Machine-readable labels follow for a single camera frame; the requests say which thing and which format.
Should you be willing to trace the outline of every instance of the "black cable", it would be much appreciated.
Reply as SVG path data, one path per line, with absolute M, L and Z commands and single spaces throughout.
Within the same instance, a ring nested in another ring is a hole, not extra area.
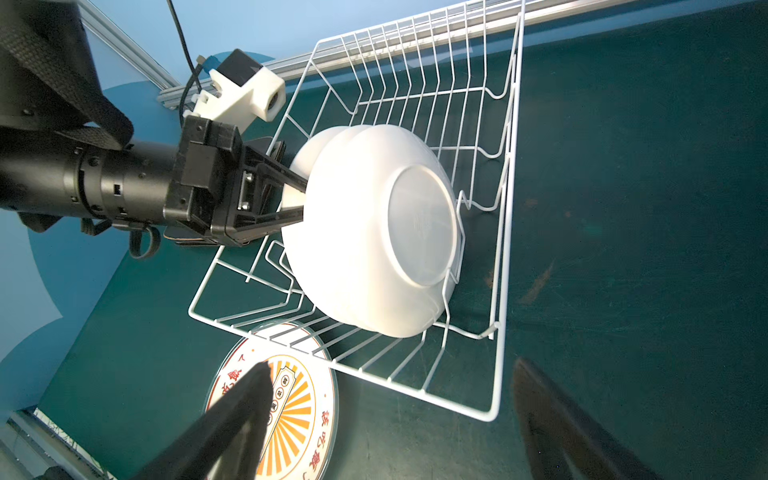
M 192 84 L 197 80 L 202 71 L 203 64 L 197 64 L 197 67 L 192 71 L 192 75 L 190 75 L 190 79 L 187 80 L 187 85 L 184 87 L 184 91 L 181 92 L 181 98 L 179 99 L 179 124 L 182 128 L 184 127 L 184 104 L 187 103 L 187 94 L 190 92 Z
M 190 52 L 187 50 L 187 41 L 184 40 L 184 33 L 181 31 L 181 24 L 179 23 L 179 18 L 176 16 L 176 9 L 174 8 L 174 3 L 171 0 L 168 1 L 168 8 L 170 9 L 170 15 L 174 18 L 174 24 L 176 24 L 176 31 L 179 32 L 179 40 L 181 40 L 181 47 L 184 49 L 184 56 L 187 57 L 187 65 L 190 66 L 190 71 L 192 72 L 192 75 L 194 76 L 195 82 L 197 82 L 197 91 L 202 91 L 203 88 L 200 86 L 200 81 L 197 80 L 197 75 L 194 73 L 194 65 L 192 65 L 192 57 L 190 57 Z

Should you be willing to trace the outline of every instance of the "blue wall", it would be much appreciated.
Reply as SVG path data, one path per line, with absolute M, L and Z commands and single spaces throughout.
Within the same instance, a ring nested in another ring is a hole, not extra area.
M 134 138 L 176 144 L 178 116 L 157 103 L 158 88 L 90 32 L 88 38 L 104 95 L 133 121 Z M 2 421 L 4 412 L 39 400 L 123 260 L 128 238 L 114 229 L 87 237 L 75 218 L 33 233 L 6 210 L 0 231 Z
M 176 28 L 166 2 L 156 0 L 92 0 L 128 36 L 133 38 L 178 81 L 184 83 L 190 71 L 181 50 Z M 598 18 L 593 22 L 557 28 L 536 34 L 530 44 L 564 40 L 600 31 L 613 30 L 662 18 L 673 18 L 749 0 L 638 0 L 626 9 L 656 5 L 642 12 Z M 292 2 L 253 2 L 230 0 L 176 1 L 174 4 L 190 56 L 205 57 L 220 51 L 241 48 L 273 58 L 288 58 L 312 51 L 318 40 L 390 22 L 457 3 L 456 0 L 294 0 Z

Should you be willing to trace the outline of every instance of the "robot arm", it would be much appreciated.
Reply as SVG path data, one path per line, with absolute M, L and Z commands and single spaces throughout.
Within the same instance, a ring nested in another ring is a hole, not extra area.
M 240 139 L 256 117 L 275 118 L 285 83 L 240 50 L 211 74 L 219 95 L 197 99 L 178 145 L 134 142 L 101 94 L 77 5 L 0 0 L 0 207 L 37 232 L 61 217 L 91 235 L 128 230 L 137 258 L 157 249 L 159 225 L 243 246 L 301 221 L 301 208 L 266 204 L 273 188 L 304 191 L 306 180 Z

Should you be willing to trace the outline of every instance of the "white bowl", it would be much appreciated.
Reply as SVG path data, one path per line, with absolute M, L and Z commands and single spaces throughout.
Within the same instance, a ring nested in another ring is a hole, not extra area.
M 365 130 L 368 125 L 363 126 L 362 130 Z M 301 175 L 304 178 L 309 178 L 314 168 L 317 157 L 326 145 L 333 140 L 338 134 L 343 131 L 352 128 L 353 131 L 360 131 L 360 127 L 331 127 L 323 130 L 314 137 L 310 138 L 303 147 L 296 153 L 296 156 L 291 162 L 290 170 Z M 285 185 L 283 187 L 283 202 L 282 208 L 301 207 L 304 205 L 306 196 L 296 190 L 293 187 Z M 311 260 L 304 260 L 307 255 L 312 253 L 306 253 L 306 247 L 311 242 L 311 233 L 305 232 L 304 222 L 294 223 L 282 229 L 283 245 L 286 249 L 286 255 L 290 263 L 293 275 L 298 278 L 311 277 L 310 273 L 305 273 L 306 268 L 312 268 Z
M 316 159 L 300 253 L 286 242 L 288 260 L 326 315 L 413 336 L 445 309 L 443 280 L 458 258 L 454 207 L 448 177 L 414 134 L 392 125 L 350 127 Z M 447 297 L 453 286 L 449 280 Z

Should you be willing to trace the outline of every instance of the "orange sunburst pattern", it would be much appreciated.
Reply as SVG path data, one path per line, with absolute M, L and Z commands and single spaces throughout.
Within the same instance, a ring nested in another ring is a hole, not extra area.
M 270 360 L 272 381 L 283 368 L 293 371 L 296 381 L 287 393 L 288 398 L 272 435 L 266 440 L 257 476 L 281 478 L 295 466 L 303 454 L 312 434 L 311 423 L 314 414 L 314 388 L 305 372 L 296 364 L 276 357 Z

